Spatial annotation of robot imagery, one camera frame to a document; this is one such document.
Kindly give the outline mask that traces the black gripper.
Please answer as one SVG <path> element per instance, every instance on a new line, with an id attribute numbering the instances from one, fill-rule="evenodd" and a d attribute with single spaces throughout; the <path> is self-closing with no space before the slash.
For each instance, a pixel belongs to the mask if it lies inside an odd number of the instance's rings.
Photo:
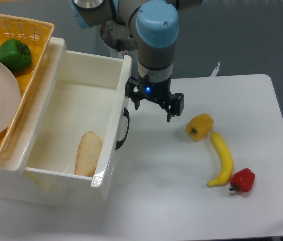
<path id="1" fill-rule="evenodd" d="M 144 98 L 150 102 L 158 103 L 167 112 L 167 122 L 175 116 L 181 116 L 184 110 L 184 95 L 172 94 L 170 91 L 171 77 L 162 82 L 151 82 L 150 76 L 139 76 L 136 79 L 130 76 L 125 84 L 125 97 L 134 103 L 138 110 L 140 101 Z"/>

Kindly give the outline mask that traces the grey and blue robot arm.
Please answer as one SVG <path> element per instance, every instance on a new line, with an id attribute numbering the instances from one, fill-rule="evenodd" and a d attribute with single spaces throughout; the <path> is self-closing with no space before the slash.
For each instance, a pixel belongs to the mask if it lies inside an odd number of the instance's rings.
<path id="1" fill-rule="evenodd" d="M 138 75 L 129 77 L 125 97 L 138 109 L 141 100 L 153 102 L 167 112 L 167 120 L 180 116 L 184 95 L 171 93 L 171 78 L 179 11 L 202 1 L 70 1 L 78 23 L 84 27 L 108 26 L 117 51 L 137 51 Z"/>

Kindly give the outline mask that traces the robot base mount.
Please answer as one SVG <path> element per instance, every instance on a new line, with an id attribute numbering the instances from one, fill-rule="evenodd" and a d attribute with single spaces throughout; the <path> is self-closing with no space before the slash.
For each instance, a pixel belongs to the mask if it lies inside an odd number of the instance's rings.
<path id="1" fill-rule="evenodd" d="M 100 36 L 111 57 L 123 59 L 125 55 L 129 55 L 132 59 L 137 59 L 137 43 L 125 24 L 114 20 L 102 23 Z"/>

